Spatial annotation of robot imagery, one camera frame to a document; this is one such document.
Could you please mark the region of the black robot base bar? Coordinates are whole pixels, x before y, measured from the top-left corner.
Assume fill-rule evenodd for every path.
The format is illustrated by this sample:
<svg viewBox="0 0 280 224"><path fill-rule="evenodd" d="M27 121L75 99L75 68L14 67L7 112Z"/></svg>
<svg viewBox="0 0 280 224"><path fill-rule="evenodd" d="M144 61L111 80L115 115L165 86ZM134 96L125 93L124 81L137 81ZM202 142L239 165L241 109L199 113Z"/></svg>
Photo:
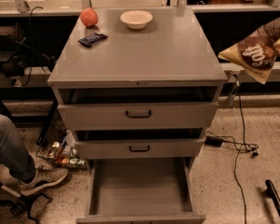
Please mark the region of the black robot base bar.
<svg viewBox="0 0 280 224"><path fill-rule="evenodd" d="M272 180L270 180L270 179L267 179L265 181L265 185L267 188L266 193L273 200L273 204L276 208L278 216L280 217L280 198L277 193L277 190L275 189L274 184L273 184Z"/></svg>

